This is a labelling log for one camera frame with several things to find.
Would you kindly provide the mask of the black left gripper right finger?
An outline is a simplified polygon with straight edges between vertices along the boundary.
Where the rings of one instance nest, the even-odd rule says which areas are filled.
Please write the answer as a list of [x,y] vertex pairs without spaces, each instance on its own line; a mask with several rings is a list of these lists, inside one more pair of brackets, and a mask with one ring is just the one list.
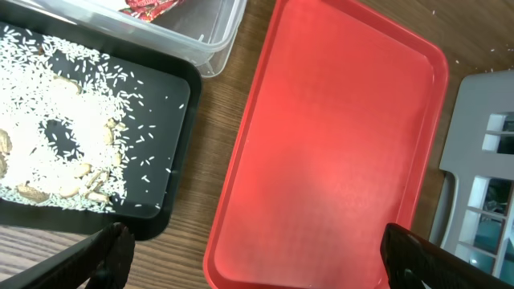
[[380,252],[391,289],[512,289],[396,223],[386,225]]

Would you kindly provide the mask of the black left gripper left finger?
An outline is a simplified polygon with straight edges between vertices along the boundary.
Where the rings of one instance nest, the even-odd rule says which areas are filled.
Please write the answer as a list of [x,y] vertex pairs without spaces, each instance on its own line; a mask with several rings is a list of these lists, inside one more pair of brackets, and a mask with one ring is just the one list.
[[74,246],[1,282],[6,289],[125,287],[135,250],[135,237],[113,223]]

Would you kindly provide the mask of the red snack wrapper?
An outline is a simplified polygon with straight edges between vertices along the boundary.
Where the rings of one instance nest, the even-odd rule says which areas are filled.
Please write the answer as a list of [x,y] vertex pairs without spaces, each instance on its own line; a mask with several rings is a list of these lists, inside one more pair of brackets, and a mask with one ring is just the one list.
[[126,0],[128,6],[120,12],[145,22],[152,22],[182,2],[184,0]]

